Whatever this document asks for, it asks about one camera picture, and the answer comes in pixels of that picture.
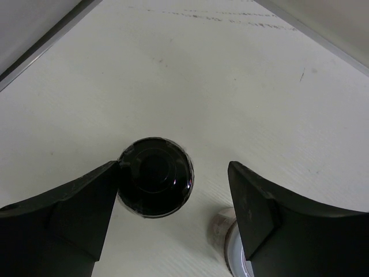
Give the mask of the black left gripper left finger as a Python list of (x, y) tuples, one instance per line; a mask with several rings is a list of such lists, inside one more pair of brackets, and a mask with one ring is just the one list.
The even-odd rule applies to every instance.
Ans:
[(1, 208), (1, 276), (91, 276), (118, 191), (110, 161), (66, 184)]

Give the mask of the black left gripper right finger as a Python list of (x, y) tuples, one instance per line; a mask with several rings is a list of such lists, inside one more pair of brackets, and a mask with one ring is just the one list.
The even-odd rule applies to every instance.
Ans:
[(236, 161), (228, 180), (255, 276), (368, 275), (368, 213), (306, 198)]

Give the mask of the black knob cap grinder bottle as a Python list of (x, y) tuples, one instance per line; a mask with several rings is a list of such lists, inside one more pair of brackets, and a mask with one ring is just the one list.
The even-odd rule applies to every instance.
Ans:
[(193, 163), (176, 142), (147, 137), (128, 146), (118, 159), (119, 201), (130, 212), (157, 219), (180, 210), (194, 186)]

